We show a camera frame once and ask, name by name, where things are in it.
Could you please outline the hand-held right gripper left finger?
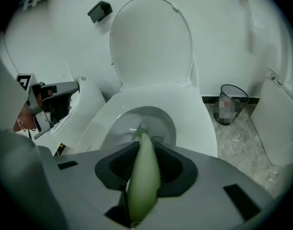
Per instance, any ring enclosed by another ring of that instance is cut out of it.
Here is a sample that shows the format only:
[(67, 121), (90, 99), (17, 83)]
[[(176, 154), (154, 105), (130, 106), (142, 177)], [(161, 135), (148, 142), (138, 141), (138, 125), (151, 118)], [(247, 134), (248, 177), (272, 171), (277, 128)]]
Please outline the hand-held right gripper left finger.
[(55, 156), (67, 230), (130, 230), (126, 186), (138, 142)]

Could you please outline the green white toilet brush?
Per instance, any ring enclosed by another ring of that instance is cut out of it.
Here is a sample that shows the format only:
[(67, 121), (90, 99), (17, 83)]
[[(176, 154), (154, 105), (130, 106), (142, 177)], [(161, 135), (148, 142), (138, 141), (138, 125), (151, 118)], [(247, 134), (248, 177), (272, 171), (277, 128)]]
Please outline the green white toilet brush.
[(135, 141), (139, 142), (127, 189), (130, 226), (141, 223), (157, 202), (157, 190), (161, 187), (158, 160), (152, 141), (147, 134), (148, 126), (141, 124)]

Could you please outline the white toilet with round button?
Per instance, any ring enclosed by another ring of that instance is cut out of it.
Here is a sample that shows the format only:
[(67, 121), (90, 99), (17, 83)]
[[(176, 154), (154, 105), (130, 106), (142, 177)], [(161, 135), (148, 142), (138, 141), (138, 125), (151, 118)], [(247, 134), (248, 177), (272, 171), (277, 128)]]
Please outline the white toilet with round button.
[[(11, 74), (16, 79), (18, 72), (13, 70)], [(105, 105), (99, 88), (90, 78), (77, 77), (73, 81), (79, 84), (79, 90), (71, 95), (70, 113), (65, 118), (38, 139), (33, 138), (36, 129), (18, 132), (29, 136), (35, 144), (49, 148), (52, 154), (57, 153), (60, 145), (75, 151), (87, 126)]]

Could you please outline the plain white toilet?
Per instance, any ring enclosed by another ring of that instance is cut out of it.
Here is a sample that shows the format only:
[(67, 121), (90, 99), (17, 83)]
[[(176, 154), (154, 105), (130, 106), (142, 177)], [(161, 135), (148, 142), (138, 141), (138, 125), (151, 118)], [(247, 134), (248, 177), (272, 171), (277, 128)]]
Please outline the plain white toilet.
[(260, 100), (250, 116), (264, 151), (274, 165), (293, 164), (293, 87), (267, 69)]

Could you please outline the white toilet with chrome lever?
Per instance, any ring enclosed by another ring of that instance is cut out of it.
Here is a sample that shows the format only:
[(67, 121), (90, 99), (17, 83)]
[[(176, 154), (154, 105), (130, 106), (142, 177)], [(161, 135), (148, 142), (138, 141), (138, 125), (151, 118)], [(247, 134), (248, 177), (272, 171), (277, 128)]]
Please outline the white toilet with chrome lever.
[(109, 38), (121, 88), (90, 121), (76, 153), (153, 142), (217, 157), (217, 140), (202, 100), (190, 27), (167, 0), (130, 0), (116, 14)]

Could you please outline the person's left forearm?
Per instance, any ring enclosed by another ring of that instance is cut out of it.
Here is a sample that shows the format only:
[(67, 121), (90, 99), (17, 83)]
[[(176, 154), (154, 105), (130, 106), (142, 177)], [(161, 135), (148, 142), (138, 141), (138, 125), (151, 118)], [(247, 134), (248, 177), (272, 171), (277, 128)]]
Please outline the person's left forearm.
[(34, 123), (33, 113), (30, 111), (29, 107), (26, 104), (24, 104), (16, 119), (13, 130), (14, 132), (18, 132), (21, 130), (25, 131), (28, 129), (36, 129), (36, 126)]

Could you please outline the black wall paper holder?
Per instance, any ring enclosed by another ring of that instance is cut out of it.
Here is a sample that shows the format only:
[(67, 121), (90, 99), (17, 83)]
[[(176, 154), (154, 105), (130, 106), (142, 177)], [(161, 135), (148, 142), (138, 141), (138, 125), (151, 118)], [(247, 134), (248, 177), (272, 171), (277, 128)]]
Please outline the black wall paper holder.
[(93, 23), (96, 23), (101, 22), (112, 12), (113, 10), (110, 3), (100, 1), (87, 13), (87, 15), (91, 18)]

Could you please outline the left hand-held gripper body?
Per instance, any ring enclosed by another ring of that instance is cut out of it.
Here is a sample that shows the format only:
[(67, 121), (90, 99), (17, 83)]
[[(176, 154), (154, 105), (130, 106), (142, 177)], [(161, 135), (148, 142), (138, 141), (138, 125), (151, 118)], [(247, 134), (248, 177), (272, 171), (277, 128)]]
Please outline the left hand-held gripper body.
[(48, 84), (38, 82), (34, 74), (18, 73), (16, 80), (28, 93), (26, 105), (34, 115), (37, 130), (34, 139), (50, 131), (70, 113), (71, 95), (44, 98), (40, 87)]

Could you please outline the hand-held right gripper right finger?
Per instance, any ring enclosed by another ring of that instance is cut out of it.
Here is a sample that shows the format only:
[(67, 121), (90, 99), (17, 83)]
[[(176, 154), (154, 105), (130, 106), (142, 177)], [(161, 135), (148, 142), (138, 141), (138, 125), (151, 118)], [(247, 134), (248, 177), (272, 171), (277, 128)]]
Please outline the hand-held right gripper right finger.
[(224, 160), (155, 144), (162, 186), (146, 230), (239, 230), (257, 226), (273, 197)]

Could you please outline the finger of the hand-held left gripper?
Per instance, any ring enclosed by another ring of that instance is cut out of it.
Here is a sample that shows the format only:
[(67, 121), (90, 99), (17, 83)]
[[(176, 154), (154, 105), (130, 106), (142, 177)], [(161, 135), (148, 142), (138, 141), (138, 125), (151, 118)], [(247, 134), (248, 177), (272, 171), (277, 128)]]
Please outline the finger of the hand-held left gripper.
[(40, 87), (40, 92), (44, 95), (44, 98), (72, 95), (78, 90), (79, 84), (75, 81), (53, 83)]

